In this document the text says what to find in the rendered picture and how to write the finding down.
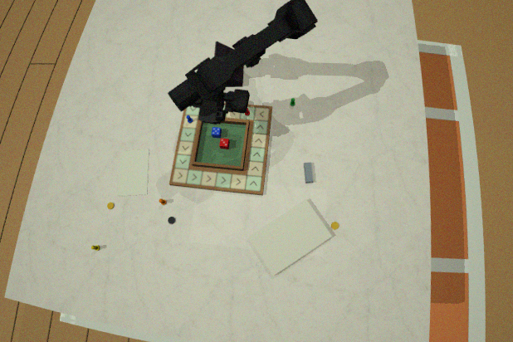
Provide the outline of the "red die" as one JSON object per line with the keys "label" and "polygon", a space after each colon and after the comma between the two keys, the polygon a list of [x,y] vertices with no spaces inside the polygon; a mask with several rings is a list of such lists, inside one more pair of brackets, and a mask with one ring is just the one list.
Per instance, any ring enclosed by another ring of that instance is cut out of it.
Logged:
{"label": "red die", "polygon": [[229,139],[220,139],[219,147],[220,149],[229,149],[230,141]]}

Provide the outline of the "blue die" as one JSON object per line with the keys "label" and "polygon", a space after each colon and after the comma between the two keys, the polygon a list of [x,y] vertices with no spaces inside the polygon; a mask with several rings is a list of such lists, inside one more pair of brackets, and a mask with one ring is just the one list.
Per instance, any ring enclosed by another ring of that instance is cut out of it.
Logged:
{"label": "blue die", "polygon": [[212,136],[213,138],[220,138],[220,139],[221,139],[221,133],[222,133],[221,128],[213,127],[213,128],[212,128],[211,136]]}

